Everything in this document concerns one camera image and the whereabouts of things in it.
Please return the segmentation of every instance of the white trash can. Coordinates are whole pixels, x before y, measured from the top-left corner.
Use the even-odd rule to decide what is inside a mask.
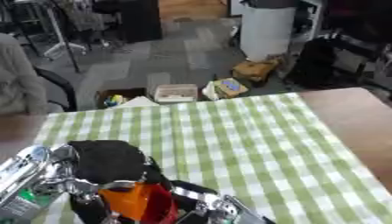
[[[248,0],[242,14],[241,49],[260,62],[286,53],[298,0]]]

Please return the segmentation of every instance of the backpack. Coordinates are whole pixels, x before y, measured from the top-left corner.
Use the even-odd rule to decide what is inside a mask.
[[[316,38],[305,44],[286,80],[303,88],[322,89],[331,86],[336,55],[329,40]]]

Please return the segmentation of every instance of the person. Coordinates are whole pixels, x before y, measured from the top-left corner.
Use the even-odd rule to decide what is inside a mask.
[[[47,113],[46,91],[12,36],[0,33],[0,116]]]

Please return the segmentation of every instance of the wooden floor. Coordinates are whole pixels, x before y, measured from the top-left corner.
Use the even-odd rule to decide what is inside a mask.
[[[227,6],[221,0],[159,0],[163,20],[176,18],[223,18]]]

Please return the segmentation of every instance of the tablecloth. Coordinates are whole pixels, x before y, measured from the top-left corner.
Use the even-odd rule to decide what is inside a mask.
[[[277,223],[392,223],[391,195],[298,94],[49,115],[35,143],[86,139],[127,141],[170,179],[233,194]],[[66,201],[33,223],[79,223]]]

